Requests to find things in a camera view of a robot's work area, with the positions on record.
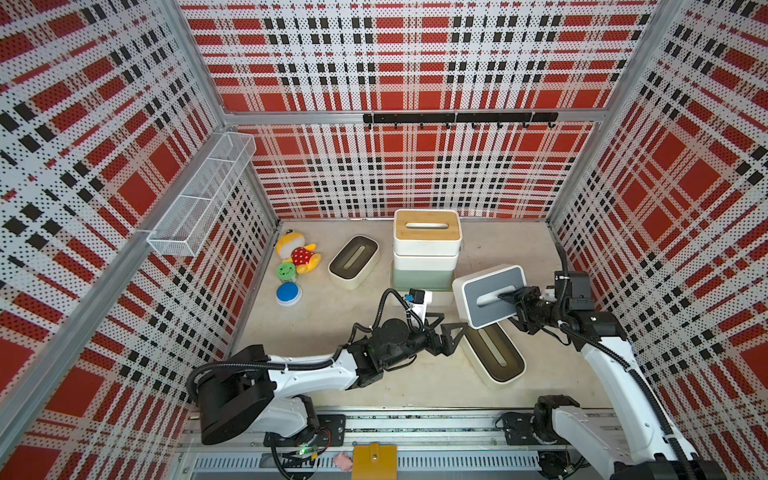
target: beige floor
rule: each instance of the beige floor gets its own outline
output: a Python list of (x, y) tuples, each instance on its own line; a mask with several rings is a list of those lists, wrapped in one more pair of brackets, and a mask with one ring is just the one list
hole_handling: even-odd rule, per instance
[[(389, 286), (392, 259), (392, 222), (387, 220), (329, 220), (286, 222), (283, 232), (293, 229), (309, 242), (317, 243), (323, 261), (313, 272), (302, 275), (300, 303), (281, 307), (275, 300), (280, 281), (274, 274), (279, 263), (273, 254), (253, 311), (237, 349), (262, 343), (267, 354), (308, 356), (331, 353), (349, 338), (354, 322), (370, 325), (379, 298)], [(559, 270), (557, 251), (543, 223), (464, 222), (464, 246), (456, 276), (483, 270), (500, 263), (518, 264), (529, 285), (542, 289), (552, 283)], [(331, 282), (328, 262), (357, 234), (373, 238), (382, 258), (356, 290), (348, 291)], [(445, 322), (457, 322), (455, 305), (435, 307), (445, 313)], [(383, 319), (403, 318), (402, 309), (390, 306)], [(609, 408), (604, 390), (590, 366), (573, 346), (562, 346), (550, 336), (529, 336), (508, 321), (501, 323), (526, 360), (527, 371), (504, 389), (490, 389), (475, 373), (462, 349), (450, 356), (420, 353), (410, 367), (386, 373), (384, 379), (364, 389), (312, 392), (316, 406), (389, 407), (499, 407), (530, 408), (539, 395), (570, 395), (581, 406)]]

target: yellow plush toy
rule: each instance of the yellow plush toy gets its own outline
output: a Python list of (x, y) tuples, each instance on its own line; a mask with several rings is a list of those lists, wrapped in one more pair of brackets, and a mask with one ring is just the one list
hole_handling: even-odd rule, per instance
[(297, 273), (307, 273), (315, 269), (322, 257), (314, 253), (317, 245), (306, 245), (304, 235), (293, 230), (288, 230), (285, 235), (277, 239), (275, 251), (283, 262), (293, 262)]

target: plaid wall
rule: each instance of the plaid wall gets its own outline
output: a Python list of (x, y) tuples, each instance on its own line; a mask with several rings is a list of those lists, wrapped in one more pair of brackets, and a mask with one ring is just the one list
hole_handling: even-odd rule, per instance
[(657, 1), (180, 0), (232, 111), (603, 107)]
[[(213, 129), (154, 0), (0, 2), (0, 402)], [(266, 234), (244, 185), (190, 259), (150, 256), (0, 478), (159, 478)]]
[(591, 123), (241, 127), (281, 218), (392, 216), (452, 208), (468, 217), (543, 219)]
[(224, 357), (265, 225), (240, 180), (197, 257), (151, 254), (0, 478), (163, 478), (195, 408), (184, 382)]
[(556, 223), (698, 451), (768, 474), (768, 2), (688, 0)]

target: white wire basket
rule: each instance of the white wire basket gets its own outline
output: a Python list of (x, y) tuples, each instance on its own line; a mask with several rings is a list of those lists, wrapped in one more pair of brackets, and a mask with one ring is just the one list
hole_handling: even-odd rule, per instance
[(160, 255), (196, 257), (255, 152), (253, 135), (222, 134), (149, 236), (152, 248)]

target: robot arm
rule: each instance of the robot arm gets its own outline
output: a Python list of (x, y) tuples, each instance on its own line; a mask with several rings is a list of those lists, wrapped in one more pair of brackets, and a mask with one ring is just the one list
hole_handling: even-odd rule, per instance
[[(379, 325), (390, 293), (406, 309), (406, 321), (389, 319)], [(347, 344), (332, 355), (268, 356), (263, 346), (252, 345), (226, 362), (196, 368), (187, 380), (187, 390), (200, 406), (202, 443), (225, 442), (252, 427), (292, 438), (298, 445), (311, 439), (318, 428), (312, 402), (303, 394), (368, 386), (384, 372), (410, 365), (423, 350), (435, 356), (453, 354), (467, 324), (443, 324), (442, 333), (437, 333), (443, 315), (426, 312), (431, 300), (431, 292), (411, 290), (403, 299), (387, 289), (373, 325), (355, 323)], [(437, 319), (430, 323), (429, 317)], [(370, 335), (355, 341), (357, 330)]]
[(499, 296), (515, 305), (522, 332), (559, 329), (572, 340), (601, 381), (621, 423), (627, 444), (619, 444), (590, 422), (578, 404), (564, 396), (541, 397), (535, 429), (543, 439), (562, 437), (602, 478), (725, 478), (715, 462), (705, 462), (685, 439), (640, 374), (627, 335), (616, 316), (596, 311), (586, 273), (555, 273), (561, 300), (547, 300), (537, 287)]

